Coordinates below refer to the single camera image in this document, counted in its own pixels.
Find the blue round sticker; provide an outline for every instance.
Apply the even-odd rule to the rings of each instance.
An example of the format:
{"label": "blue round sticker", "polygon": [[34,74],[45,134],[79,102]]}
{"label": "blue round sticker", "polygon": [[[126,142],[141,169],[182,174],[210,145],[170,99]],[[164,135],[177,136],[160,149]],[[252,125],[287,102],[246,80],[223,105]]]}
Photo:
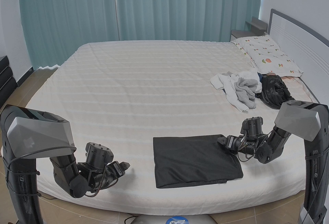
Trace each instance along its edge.
{"label": "blue round sticker", "polygon": [[171,217],[167,220],[166,224],[190,224],[189,221],[181,216]]}

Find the tile floor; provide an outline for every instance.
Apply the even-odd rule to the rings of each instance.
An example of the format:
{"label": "tile floor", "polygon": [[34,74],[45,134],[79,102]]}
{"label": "tile floor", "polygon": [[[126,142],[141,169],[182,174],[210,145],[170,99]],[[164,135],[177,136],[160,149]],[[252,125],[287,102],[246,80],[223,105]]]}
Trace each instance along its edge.
{"label": "tile floor", "polygon": [[[35,92],[43,85],[55,70],[37,70],[17,88],[7,103],[25,107]],[[17,218],[6,187],[3,163],[0,162],[0,223],[15,223]],[[247,209],[212,214],[218,224],[295,224],[298,221],[299,208],[304,201],[304,191],[298,194]],[[122,212],[99,210],[76,205],[60,199],[47,201],[40,198],[40,207],[44,220],[48,224],[123,224],[130,215]]]}

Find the white bed sheet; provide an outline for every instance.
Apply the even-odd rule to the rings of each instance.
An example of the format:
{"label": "white bed sheet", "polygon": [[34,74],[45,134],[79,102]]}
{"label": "white bed sheet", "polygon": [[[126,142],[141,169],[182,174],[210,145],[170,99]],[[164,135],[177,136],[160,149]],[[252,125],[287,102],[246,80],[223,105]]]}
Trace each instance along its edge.
{"label": "white bed sheet", "polygon": [[[77,161],[87,142],[101,143],[130,163],[117,185],[95,198],[74,199],[53,178],[49,159],[37,160],[40,191],[76,204],[136,214],[210,214],[279,200],[305,188],[303,140],[292,135],[269,164],[242,163],[244,177],[226,184],[156,189],[154,136],[239,135],[241,123],[262,116],[269,132],[277,110],[259,99],[241,113],[210,83],[216,73],[252,67],[233,43],[118,41],[81,46],[37,91],[27,107],[70,121]],[[296,99],[310,101],[302,83],[285,78]]]}

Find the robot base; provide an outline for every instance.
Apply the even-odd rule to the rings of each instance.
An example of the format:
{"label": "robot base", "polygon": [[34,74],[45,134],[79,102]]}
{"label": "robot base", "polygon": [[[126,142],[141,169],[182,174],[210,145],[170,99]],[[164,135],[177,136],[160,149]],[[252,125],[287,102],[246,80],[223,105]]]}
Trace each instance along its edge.
{"label": "robot base", "polygon": [[180,220],[170,219],[172,216],[140,215],[131,224],[217,224],[209,215],[180,216]]}

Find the pillow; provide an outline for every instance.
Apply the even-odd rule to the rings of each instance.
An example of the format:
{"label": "pillow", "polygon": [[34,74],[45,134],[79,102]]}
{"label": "pillow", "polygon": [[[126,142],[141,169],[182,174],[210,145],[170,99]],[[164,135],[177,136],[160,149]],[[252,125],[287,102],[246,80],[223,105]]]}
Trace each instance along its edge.
{"label": "pillow", "polygon": [[231,42],[250,57],[252,64],[261,74],[273,72],[280,77],[300,77],[303,73],[269,35],[240,37]]}

